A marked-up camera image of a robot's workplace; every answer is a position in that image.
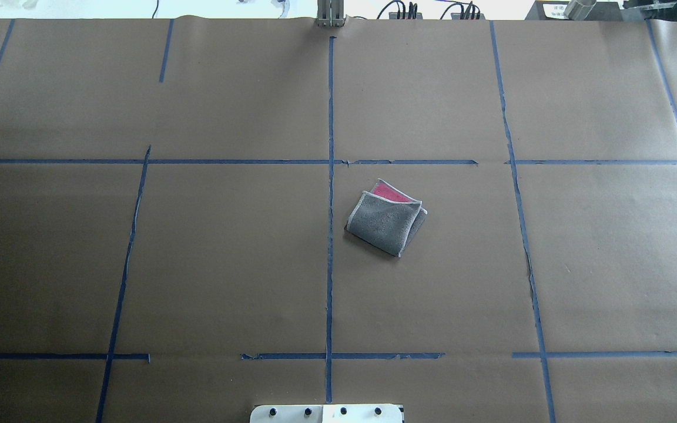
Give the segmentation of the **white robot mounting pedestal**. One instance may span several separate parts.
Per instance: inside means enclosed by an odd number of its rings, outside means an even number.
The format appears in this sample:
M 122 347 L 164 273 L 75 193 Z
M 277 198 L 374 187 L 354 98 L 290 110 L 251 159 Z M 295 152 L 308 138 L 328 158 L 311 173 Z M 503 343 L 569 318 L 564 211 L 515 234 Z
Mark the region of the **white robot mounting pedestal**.
M 253 408 L 250 422 L 404 422 L 397 404 L 261 405 Z

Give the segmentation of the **pink towel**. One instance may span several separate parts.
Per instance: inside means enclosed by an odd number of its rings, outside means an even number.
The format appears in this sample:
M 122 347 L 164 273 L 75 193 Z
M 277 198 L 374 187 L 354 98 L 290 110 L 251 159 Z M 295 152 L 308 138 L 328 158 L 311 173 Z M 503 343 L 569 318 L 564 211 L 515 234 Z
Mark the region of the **pink towel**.
M 347 218 L 346 230 L 390 256 L 400 258 L 427 215 L 421 200 L 378 179 L 370 190 L 361 193 Z

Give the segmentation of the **aluminium frame post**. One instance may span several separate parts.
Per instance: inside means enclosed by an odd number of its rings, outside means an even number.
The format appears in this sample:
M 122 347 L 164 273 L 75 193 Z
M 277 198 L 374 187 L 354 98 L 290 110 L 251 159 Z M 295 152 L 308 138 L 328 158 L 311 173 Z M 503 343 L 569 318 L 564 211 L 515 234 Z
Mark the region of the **aluminium frame post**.
M 341 28 L 346 24 L 344 0 L 318 0 L 316 25 L 322 28 Z

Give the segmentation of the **small metal cup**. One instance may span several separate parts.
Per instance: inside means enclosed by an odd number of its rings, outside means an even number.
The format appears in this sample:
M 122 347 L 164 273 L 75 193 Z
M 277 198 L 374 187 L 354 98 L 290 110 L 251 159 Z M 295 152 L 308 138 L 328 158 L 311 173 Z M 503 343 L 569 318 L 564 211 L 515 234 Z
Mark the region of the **small metal cup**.
M 585 21 L 596 4 L 596 0 L 570 0 L 562 15 L 570 21 Z

